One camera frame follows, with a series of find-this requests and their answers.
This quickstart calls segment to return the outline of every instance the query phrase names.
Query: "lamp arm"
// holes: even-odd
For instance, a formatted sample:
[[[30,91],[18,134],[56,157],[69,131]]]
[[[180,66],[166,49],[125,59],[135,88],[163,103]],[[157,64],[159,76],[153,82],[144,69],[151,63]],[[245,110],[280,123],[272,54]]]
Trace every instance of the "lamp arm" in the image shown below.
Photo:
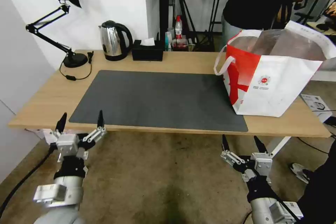
[[[56,41],[48,38],[47,36],[41,34],[39,32],[40,29],[42,29],[43,27],[47,26],[48,24],[56,21],[57,19],[65,16],[66,14],[69,13],[69,5],[63,4],[60,7],[58,7],[56,10],[50,12],[49,14],[47,14],[46,16],[36,20],[34,23],[28,24],[26,25],[26,30],[29,31],[30,33],[36,35],[37,37],[43,39],[44,41],[47,41],[48,43],[52,44],[53,46],[57,47],[58,49],[62,50],[63,52],[66,52],[68,56],[70,56],[70,58],[72,57],[72,55],[74,54],[74,52],[72,52],[71,48],[67,48],[65,46],[63,46],[60,43],[57,43]],[[46,21],[44,22],[41,26],[37,27],[37,25],[41,24],[42,21],[44,19],[46,19],[47,17],[51,16],[52,14],[58,12],[59,10],[62,10],[64,13],[55,17],[54,19],[50,20],[50,21]]]

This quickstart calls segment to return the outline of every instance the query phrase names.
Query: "desk lamp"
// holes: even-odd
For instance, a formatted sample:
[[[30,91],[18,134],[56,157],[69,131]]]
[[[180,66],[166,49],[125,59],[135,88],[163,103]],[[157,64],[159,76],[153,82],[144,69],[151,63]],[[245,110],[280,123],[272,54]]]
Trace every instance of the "desk lamp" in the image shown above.
[[[43,27],[49,25],[50,23],[56,21],[57,19],[69,13],[70,6],[66,3],[67,0],[58,0],[58,1],[62,4],[60,7],[50,12],[46,16],[40,18],[39,20],[35,21],[34,23],[26,25],[26,29],[30,33],[40,37],[41,39],[47,41],[53,46],[56,46],[58,49],[66,52],[66,57],[63,61],[63,64],[68,68],[76,68],[84,65],[88,61],[87,56],[85,54],[74,53],[70,47],[57,43],[54,40],[48,38],[47,36],[39,32],[39,30],[42,29]],[[83,4],[83,0],[68,0],[68,1],[70,1],[72,4],[76,5],[79,8],[81,8]],[[53,15],[58,11],[63,11],[63,13],[52,20],[44,21],[47,17]]]

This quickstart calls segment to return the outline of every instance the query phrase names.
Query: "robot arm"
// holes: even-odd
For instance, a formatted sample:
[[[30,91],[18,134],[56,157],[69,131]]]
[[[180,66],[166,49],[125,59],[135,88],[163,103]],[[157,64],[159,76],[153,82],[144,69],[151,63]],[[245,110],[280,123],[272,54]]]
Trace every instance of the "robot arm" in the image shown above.
[[[35,224],[84,223],[78,215],[84,193],[83,179],[88,172],[84,161],[88,158],[88,150],[107,132],[102,111],[99,112],[97,128],[83,139],[79,139],[77,134],[63,134],[66,119],[64,113],[52,132],[59,150],[58,162],[62,162],[61,168],[55,173],[53,184],[37,187],[33,199],[52,210],[40,217]]]
[[[251,156],[238,156],[231,152],[223,135],[221,158],[242,174],[247,184],[247,201],[252,207],[254,224],[291,224],[298,223],[303,217],[296,202],[283,202],[270,187],[269,173],[272,156],[267,153],[264,144],[255,136],[260,152]]]

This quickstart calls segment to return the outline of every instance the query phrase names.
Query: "hand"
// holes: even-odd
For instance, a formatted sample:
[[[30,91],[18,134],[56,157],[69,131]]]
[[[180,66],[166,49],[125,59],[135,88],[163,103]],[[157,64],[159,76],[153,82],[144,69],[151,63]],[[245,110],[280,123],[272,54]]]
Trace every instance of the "hand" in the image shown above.
[[[329,6],[328,10],[326,11],[326,14],[329,14],[330,16],[335,16],[335,14],[336,14],[336,2],[333,2]]]

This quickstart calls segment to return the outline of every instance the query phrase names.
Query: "logo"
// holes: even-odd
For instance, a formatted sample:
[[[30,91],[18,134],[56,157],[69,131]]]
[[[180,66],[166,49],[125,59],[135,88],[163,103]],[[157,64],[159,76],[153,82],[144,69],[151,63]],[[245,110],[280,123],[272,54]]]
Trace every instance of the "logo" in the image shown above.
[[[269,76],[267,76],[267,75],[264,75],[264,76],[262,76],[262,77],[259,79],[258,83],[259,83],[260,85],[265,85],[265,86],[267,86],[267,85],[269,84],[270,81],[271,81],[271,77],[269,77]]]

